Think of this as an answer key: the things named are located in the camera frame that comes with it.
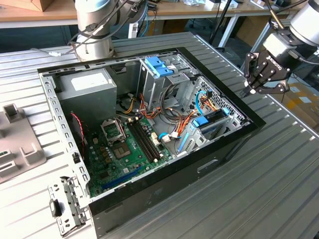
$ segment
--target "black cable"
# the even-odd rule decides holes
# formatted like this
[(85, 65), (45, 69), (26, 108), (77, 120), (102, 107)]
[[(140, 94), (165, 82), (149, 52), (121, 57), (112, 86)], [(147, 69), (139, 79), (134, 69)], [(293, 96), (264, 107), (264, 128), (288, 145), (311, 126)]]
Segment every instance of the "black cable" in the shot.
[(154, 35), (154, 33), (155, 33), (155, 28), (156, 28), (156, 15), (158, 14), (158, 10), (156, 9), (155, 11), (154, 10), (152, 10), (153, 11), (153, 13), (154, 13), (154, 19), (153, 19), (153, 21), (154, 21), (154, 27), (153, 27), (153, 32), (152, 32), (152, 35)]
[(141, 23), (141, 26), (139, 27), (138, 32), (136, 33), (136, 37), (138, 37), (138, 36), (139, 36), (139, 33), (141, 32), (141, 29), (142, 29), (142, 26), (143, 26), (143, 23), (144, 23), (144, 20), (145, 20), (145, 17), (146, 17), (147, 14), (148, 14), (148, 13), (146, 12), (146, 14), (145, 14), (145, 16), (144, 16), (144, 18), (143, 18), (143, 21), (142, 21), (142, 23)]
[(307, 63), (307, 64), (309, 64), (309, 65), (319, 66), (319, 62), (308, 61), (308, 60), (305, 59), (304, 57), (300, 57), (299, 60), (300, 60), (301, 62)]
[(296, 6), (302, 4), (302, 3), (306, 2), (306, 1), (308, 1), (308, 0), (300, 0), (298, 2), (295, 2), (295, 3), (293, 3), (293, 4), (289, 5), (289, 6), (286, 6), (286, 7), (283, 7), (281, 9), (277, 10), (276, 13), (280, 13), (282, 11), (286, 11), (286, 10), (291, 9), (292, 7), (296, 7)]
[(293, 72), (291, 75), (290, 75), (290, 77), (292, 77), (292, 78), (294, 78), (295, 80), (297, 80), (300, 84), (303, 84), (304, 86), (308, 86), (309, 87), (309, 85), (306, 85), (305, 83), (303, 83), (303, 82), (301, 82), (300, 80), (298, 80), (298, 76), (295, 74), (295, 72)]
[(283, 98), (281, 99), (281, 103), (284, 101), (285, 93), (286, 92), (283, 93)]
[(220, 28), (220, 26), (221, 26), (221, 24), (222, 24), (222, 22), (223, 22), (223, 20), (224, 20), (224, 17), (225, 17), (225, 15), (226, 15), (226, 12), (227, 12), (227, 10), (228, 10), (228, 8), (229, 8), (229, 5), (230, 5), (231, 1), (232, 1), (232, 0), (227, 0), (227, 3), (226, 3), (226, 5), (225, 5), (225, 7), (224, 7), (224, 9), (223, 9), (223, 12), (222, 12), (220, 18), (219, 18), (219, 21), (218, 21), (218, 23), (217, 23), (217, 25), (216, 25), (216, 27), (215, 27), (215, 31), (214, 31), (214, 32), (210, 35), (210, 37), (209, 37), (208, 43), (209, 43), (210, 45), (213, 43), (213, 40), (215, 39), (215, 37), (216, 37), (216, 35), (217, 35), (217, 32), (218, 32), (218, 30), (219, 30), (219, 28)]
[(217, 22), (219, 10), (220, 10), (220, 4), (221, 4), (221, 3), (219, 3), (219, 5), (218, 5), (217, 14), (216, 14), (216, 17), (215, 17), (215, 20), (214, 20), (214, 25), (216, 25), (216, 22)]
[(275, 11), (272, 9), (269, 0), (265, 0), (265, 3), (266, 3), (266, 5), (267, 5), (267, 7), (268, 7), (268, 9), (269, 9), (269, 11), (270, 11), (271, 16), (272, 16), (272, 17), (275, 19), (275, 21), (277, 22), (278, 27), (279, 27), (280, 29), (284, 29), (285, 27), (284, 27), (283, 23), (280, 21), (280, 19), (278, 18), (277, 14), (275, 13)]
[(78, 42), (73, 42), (73, 40), (78, 36), (78, 35), (81, 35), (85, 32), (88, 32), (88, 28), (92, 25), (95, 25), (95, 27), (93, 29), (90, 29), (90, 31), (93, 31), (95, 30), (113, 11), (114, 9), (116, 8), (117, 4), (119, 3), (120, 0), (117, 0), (115, 3), (114, 3), (114, 7), (113, 9), (104, 17), (102, 18), (98, 23), (92, 23), (88, 26), (85, 27), (85, 30), (84, 31), (79, 31), (77, 34), (75, 34), (68, 42), (68, 45), (70, 45), (71, 43), (75, 44), (75, 43), (78, 43)]
[[(95, 31), (97, 31), (100, 27), (101, 28), (103, 28), (111, 19), (112, 19), (112, 17), (124, 6), (124, 4), (126, 4), (127, 3), (127, 1), (128, 0), (124, 0), (119, 6), (118, 6), (118, 8), (113, 8), (113, 9), (115, 9), (115, 10), (112, 10), (112, 12), (108, 15), (108, 17), (107, 17), (107, 19), (106, 19), (106, 21), (102, 24), (102, 25), (100, 25), (100, 26), (96, 26), (95, 28), (96, 28), (96, 30)], [(118, 32), (119, 30), (120, 30), (120, 28), (124, 25), (124, 24), (121, 24), (120, 25), (120, 27), (118, 28), (118, 29), (116, 29), (113, 33), (111, 33), (111, 34), (109, 34), (108, 36), (106, 36), (106, 37), (104, 37), (104, 38), (102, 38), (102, 39), (100, 39), (100, 40), (97, 40), (97, 41), (94, 41), (94, 42), (89, 42), (89, 43), (86, 43), (89, 39), (91, 39), (94, 35), (94, 32), (89, 36), (89, 37), (87, 37), (83, 42), (77, 42), (78, 43), (78, 45), (77, 46), (75, 46), (74, 48), (72, 48), (71, 50), (69, 50), (66, 54), (68, 54), (68, 53), (70, 53), (70, 52), (72, 52), (72, 51), (75, 51), (78, 47), (80, 47), (81, 45), (88, 45), (88, 44), (94, 44), (94, 43), (97, 43), (97, 42), (100, 42), (100, 41), (102, 41), (102, 40), (105, 40), (105, 39), (107, 39), (107, 38), (109, 38), (109, 37), (111, 37), (112, 35), (114, 35), (116, 32)]]

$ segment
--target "wooden table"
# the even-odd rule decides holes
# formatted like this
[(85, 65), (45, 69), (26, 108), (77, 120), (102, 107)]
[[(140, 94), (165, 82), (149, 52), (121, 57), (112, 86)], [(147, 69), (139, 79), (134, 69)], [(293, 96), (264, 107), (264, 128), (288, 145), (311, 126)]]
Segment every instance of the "wooden table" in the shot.
[[(200, 4), (199, 6), (187, 6), (183, 2), (160, 2), (157, 10), (157, 20), (168, 19), (191, 19), (215, 17), (217, 7), (212, 4)], [(300, 8), (291, 9), (291, 17)], [(237, 8), (227, 11), (226, 17), (231, 17), (219, 47), (224, 47), (238, 18), (240, 16), (270, 15), (267, 9), (261, 9), (249, 0), (239, 4)], [(149, 11), (148, 16), (152, 18), (154, 13)], [(54, 26), (54, 25), (75, 25), (77, 24), (76, 10), (73, 0), (55, 0), (45, 12), (31, 11), (22, 8), (0, 5), (0, 28)]]

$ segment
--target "orange wire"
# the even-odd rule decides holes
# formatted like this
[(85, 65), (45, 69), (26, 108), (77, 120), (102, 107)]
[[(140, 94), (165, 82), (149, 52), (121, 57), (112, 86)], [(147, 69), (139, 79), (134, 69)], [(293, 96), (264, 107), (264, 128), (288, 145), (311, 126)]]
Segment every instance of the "orange wire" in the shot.
[(208, 107), (210, 107), (213, 111), (215, 111), (215, 109), (207, 102), (204, 102), (205, 105), (207, 105)]

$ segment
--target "aluminum extrusion table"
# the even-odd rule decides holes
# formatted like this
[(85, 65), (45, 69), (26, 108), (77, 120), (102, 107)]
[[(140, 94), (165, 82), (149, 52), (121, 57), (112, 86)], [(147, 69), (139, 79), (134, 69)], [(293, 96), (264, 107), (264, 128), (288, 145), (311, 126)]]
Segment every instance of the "aluminum extrusion table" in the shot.
[[(120, 56), (186, 47), (232, 91), (241, 72), (191, 33), (118, 40)], [(66, 52), (69, 47), (47, 49)], [(23, 107), (48, 161), (0, 184), (0, 238), (59, 238), (47, 185), (69, 175), (37, 68), (75, 63), (74, 54), (0, 54), (0, 106)], [(266, 122), (229, 163), (110, 232), (110, 239), (313, 238), (319, 230), (318, 135), (269, 96), (244, 101)], [(94, 238), (87, 223), (68, 238)]]

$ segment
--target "yellow wire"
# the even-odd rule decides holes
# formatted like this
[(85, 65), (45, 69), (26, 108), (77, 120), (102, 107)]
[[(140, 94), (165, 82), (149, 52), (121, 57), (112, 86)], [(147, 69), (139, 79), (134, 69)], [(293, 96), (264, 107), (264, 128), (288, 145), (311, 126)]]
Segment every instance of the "yellow wire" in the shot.
[(208, 99), (208, 101), (210, 102), (211, 106), (213, 106), (213, 108), (214, 108), (215, 110), (217, 110), (217, 108), (216, 108), (216, 106), (213, 104), (213, 102), (212, 102), (210, 99)]
[(131, 112), (133, 109), (133, 103), (134, 103), (134, 99), (132, 98), (131, 105), (130, 105), (129, 109), (127, 111), (124, 111), (123, 113), (128, 114), (129, 112)]

